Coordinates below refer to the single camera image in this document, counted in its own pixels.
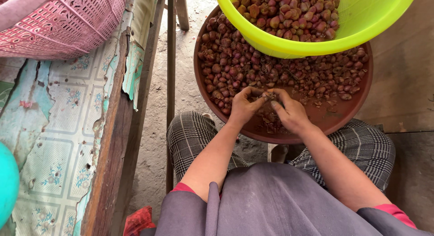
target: wooden plank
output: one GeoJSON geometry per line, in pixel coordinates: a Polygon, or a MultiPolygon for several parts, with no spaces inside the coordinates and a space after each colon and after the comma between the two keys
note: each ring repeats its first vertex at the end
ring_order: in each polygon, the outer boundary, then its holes
{"type": "Polygon", "coordinates": [[[176,0],[176,14],[178,15],[181,30],[188,31],[190,24],[188,22],[187,0],[176,0]]]}
{"type": "MultiPolygon", "coordinates": [[[[176,16],[175,1],[167,0],[167,127],[175,117],[175,59],[176,59],[176,16]]],[[[169,147],[166,145],[166,193],[173,189],[173,166],[169,147]]]]}
{"type": "Polygon", "coordinates": [[[126,35],[129,35],[129,32],[128,27],[119,40],[119,64],[109,98],[110,104],[101,138],[96,174],[92,179],[90,200],[81,227],[83,236],[110,235],[133,112],[133,102],[122,92],[127,48],[126,35]]]}
{"type": "Polygon", "coordinates": [[[388,136],[396,158],[385,194],[417,228],[434,233],[434,132],[388,136]]]}
{"type": "Polygon", "coordinates": [[[414,0],[404,15],[371,40],[374,78],[356,118],[386,133],[434,130],[434,0],[414,0]]]}
{"type": "Polygon", "coordinates": [[[138,92],[138,111],[133,112],[130,134],[128,137],[127,151],[124,159],[124,167],[121,176],[121,185],[119,187],[118,201],[116,203],[115,215],[111,235],[122,235],[125,220],[128,216],[128,207],[131,200],[132,185],[137,165],[140,141],[144,117],[146,114],[146,105],[148,104],[149,87],[151,85],[152,69],[154,68],[155,53],[157,51],[158,35],[160,34],[161,18],[163,17],[165,0],[158,0],[155,8],[153,26],[149,29],[148,41],[144,49],[144,61],[139,83],[138,92]]]}

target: concrete floor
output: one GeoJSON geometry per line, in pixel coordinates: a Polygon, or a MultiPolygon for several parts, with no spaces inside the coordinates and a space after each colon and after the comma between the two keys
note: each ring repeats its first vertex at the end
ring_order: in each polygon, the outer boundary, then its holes
{"type": "MultiPolygon", "coordinates": [[[[187,110],[211,113],[199,93],[193,69],[196,37],[205,16],[217,6],[216,0],[187,0],[190,30],[176,34],[176,92],[175,114],[187,110]]],[[[158,222],[160,206],[165,196],[166,178],[166,107],[167,107],[167,10],[161,22],[158,48],[149,89],[142,142],[138,155],[129,213],[150,205],[152,221],[158,222]]],[[[214,116],[218,128],[222,122],[214,116]]],[[[267,144],[240,136],[235,151],[247,162],[267,161],[267,144]]]]}

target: teal ball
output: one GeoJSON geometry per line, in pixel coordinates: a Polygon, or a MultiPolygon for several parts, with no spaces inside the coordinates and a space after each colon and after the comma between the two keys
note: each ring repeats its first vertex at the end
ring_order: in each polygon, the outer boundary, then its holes
{"type": "Polygon", "coordinates": [[[0,228],[6,223],[18,197],[19,172],[11,151],[0,142],[0,228]]]}

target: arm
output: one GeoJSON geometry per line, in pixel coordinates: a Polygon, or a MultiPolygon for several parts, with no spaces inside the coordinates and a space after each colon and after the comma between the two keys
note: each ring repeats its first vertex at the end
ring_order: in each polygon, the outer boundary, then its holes
{"type": "Polygon", "coordinates": [[[263,90],[247,87],[236,94],[228,122],[193,160],[181,179],[181,183],[189,186],[204,201],[208,200],[211,182],[216,182],[219,191],[221,190],[238,133],[266,101],[265,97],[252,103],[247,99],[250,95],[259,96],[262,92],[263,90]]]}
{"type": "Polygon", "coordinates": [[[303,105],[283,89],[273,92],[285,105],[272,101],[274,110],[289,131],[300,136],[318,166],[330,193],[353,211],[363,207],[391,204],[372,181],[350,161],[315,125],[303,105]]]}

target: plaid pants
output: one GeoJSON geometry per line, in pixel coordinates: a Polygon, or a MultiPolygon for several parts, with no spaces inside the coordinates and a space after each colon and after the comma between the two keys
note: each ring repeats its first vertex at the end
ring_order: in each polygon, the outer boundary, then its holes
{"type": "MultiPolygon", "coordinates": [[[[189,111],[178,114],[167,130],[167,144],[176,178],[182,179],[194,158],[217,134],[214,121],[189,111]]],[[[382,192],[386,189],[395,160],[395,146],[381,131],[361,120],[352,119],[328,138],[359,167],[382,192]]],[[[291,165],[312,174],[318,184],[327,189],[321,173],[307,148],[291,165]]],[[[232,152],[227,170],[247,167],[247,163],[232,152]]]]}

